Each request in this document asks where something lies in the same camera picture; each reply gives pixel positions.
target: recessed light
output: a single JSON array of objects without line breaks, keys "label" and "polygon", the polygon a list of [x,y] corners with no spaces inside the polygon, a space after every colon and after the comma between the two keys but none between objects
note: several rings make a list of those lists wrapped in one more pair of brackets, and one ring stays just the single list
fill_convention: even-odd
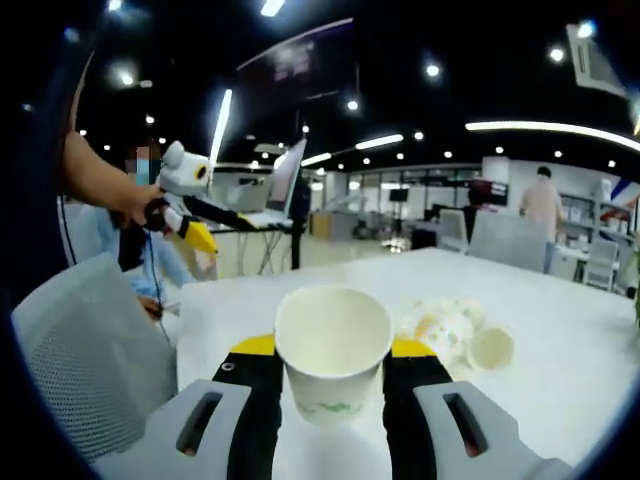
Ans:
[{"label": "recessed light", "polygon": [[440,74],[440,67],[431,64],[427,67],[427,75],[430,77],[437,77]]},{"label": "recessed light", "polygon": [[558,47],[551,49],[549,57],[556,63],[560,63],[564,59],[564,50]]}]

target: laptop screen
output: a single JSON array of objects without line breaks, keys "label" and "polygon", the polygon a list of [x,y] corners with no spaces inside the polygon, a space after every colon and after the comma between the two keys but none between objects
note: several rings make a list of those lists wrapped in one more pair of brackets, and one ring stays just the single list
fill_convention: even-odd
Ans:
[{"label": "laptop screen", "polygon": [[274,170],[271,174],[271,190],[267,198],[268,210],[275,210],[289,215],[293,189],[298,178],[306,145],[307,141],[301,140],[274,162]]}]

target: person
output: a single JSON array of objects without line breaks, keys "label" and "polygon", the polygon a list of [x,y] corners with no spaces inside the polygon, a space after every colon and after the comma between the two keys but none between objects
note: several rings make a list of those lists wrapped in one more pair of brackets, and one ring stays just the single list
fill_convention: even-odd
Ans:
[{"label": "person", "polygon": [[529,187],[520,202],[520,215],[544,228],[547,245],[544,259],[544,273],[549,273],[556,244],[556,232],[562,224],[562,200],[551,182],[551,170],[538,169],[538,181]]}]

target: monitor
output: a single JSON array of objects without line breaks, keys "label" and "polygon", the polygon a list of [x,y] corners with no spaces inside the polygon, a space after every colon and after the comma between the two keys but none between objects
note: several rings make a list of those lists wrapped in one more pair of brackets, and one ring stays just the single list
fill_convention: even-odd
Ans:
[{"label": "monitor", "polygon": [[406,202],[408,198],[409,198],[408,188],[394,188],[393,190],[389,190],[390,202]]},{"label": "monitor", "polygon": [[306,140],[301,140],[291,149],[276,158],[274,170],[271,174],[271,189],[267,197],[267,210],[275,210],[289,215],[293,189],[298,179],[300,164],[304,149],[307,146]]}]

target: hand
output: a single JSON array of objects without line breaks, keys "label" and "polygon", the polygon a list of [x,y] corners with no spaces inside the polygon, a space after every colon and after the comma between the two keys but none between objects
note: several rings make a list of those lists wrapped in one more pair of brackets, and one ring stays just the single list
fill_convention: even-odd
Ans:
[{"label": "hand", "polygon": [[147,312],[151,320],[160,320],[162,318],[162,307],[158,302],[152,300],[149,297],[143,297],[138,295],[138,301],[142,305],[142,308]]},{"label": "hand", "polygon": [[125,213],[128,213],[138,225],[144,226],[147,223],[144,209],[151,200],[162,197],[162,190],[158,185],[144,185],[134,188],[128,211]]}]

